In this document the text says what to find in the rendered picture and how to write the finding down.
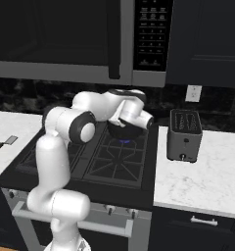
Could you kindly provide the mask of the black gas hob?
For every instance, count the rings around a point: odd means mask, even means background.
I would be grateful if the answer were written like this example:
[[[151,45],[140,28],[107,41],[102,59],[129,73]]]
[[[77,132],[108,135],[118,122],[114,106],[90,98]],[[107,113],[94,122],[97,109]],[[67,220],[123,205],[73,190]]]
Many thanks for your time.
[[[70,144],[69,190],[96,203],[150,211],[153,207],[159,127],[130,141],[110,136],[107,125],[86,145]]]

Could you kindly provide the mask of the grey toaster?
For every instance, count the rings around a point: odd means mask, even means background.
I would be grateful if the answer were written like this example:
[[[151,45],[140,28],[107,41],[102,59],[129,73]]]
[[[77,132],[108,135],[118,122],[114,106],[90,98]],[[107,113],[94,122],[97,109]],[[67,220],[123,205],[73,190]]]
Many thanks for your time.
[[[202,136],[202,125],[197,111],[172,109],[166,136],[167,158],[171,161],[195,163]]]

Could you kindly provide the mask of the silver oven door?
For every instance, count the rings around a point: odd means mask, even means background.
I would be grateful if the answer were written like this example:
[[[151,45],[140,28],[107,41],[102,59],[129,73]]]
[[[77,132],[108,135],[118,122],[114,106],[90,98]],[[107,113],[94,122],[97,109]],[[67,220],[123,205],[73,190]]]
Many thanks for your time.
[[[14,198],[10,198],[9,188],[3,188],[2,192],[10,206],[11,212],[19,201],[26,203],[27,192],[17,190]],[[114,210],[109,216],[105,205],[92,203],[90,213],[85,221],[124,227],[126,220],[132,220],[127,212],[129,208],[113,207]],[[89,243],[91,251],[147,251],[152,213],[137,211],[138,215],[133,220],[133,231],[130,238],[82,228],[79,231],[82,237]],[[48,251],[48,245],[52,241],[50,223],[19,217],[14,217],[14,219],[21,231],[28,251]]]

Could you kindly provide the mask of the dark upper cupboard door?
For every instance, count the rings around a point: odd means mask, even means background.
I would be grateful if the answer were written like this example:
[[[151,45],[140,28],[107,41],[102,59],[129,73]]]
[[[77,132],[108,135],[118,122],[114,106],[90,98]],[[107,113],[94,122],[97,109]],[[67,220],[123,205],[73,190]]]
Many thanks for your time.
[[[235,88],[235,0],[174,0],[166,81]]]

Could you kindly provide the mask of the white wall socket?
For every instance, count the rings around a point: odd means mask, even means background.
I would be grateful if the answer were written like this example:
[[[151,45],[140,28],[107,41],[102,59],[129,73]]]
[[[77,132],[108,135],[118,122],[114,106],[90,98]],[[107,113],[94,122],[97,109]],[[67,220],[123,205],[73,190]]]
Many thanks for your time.
[[[200,85],[188,85],[186,90],[186,102],[198,103],[200,101],[202,87]]]

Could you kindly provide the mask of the dark drawer front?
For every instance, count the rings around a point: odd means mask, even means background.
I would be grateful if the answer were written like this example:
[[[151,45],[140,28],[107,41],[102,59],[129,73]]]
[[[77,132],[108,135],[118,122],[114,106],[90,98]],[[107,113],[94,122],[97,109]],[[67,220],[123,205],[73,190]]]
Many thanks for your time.
[[[191,223],[218,221],[218,226]],[[148,251],[235,251],[235,219],[154,207]]]

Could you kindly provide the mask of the dark lower cupboard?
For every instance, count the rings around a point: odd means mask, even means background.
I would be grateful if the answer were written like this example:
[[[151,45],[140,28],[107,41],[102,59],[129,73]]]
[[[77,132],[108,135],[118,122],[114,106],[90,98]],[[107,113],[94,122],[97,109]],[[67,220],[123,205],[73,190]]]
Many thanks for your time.
[[[0,188],[0,246],[27,251],[23,237]]]

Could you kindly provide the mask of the silver and black microwave oven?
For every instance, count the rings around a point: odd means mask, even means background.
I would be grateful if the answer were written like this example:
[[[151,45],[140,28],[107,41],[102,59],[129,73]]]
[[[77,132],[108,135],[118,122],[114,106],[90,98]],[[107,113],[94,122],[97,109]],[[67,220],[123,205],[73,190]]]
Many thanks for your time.
[[[173,0],[119,1],[119,79],[107,0],[0,0],[0,77],[163,87]]]

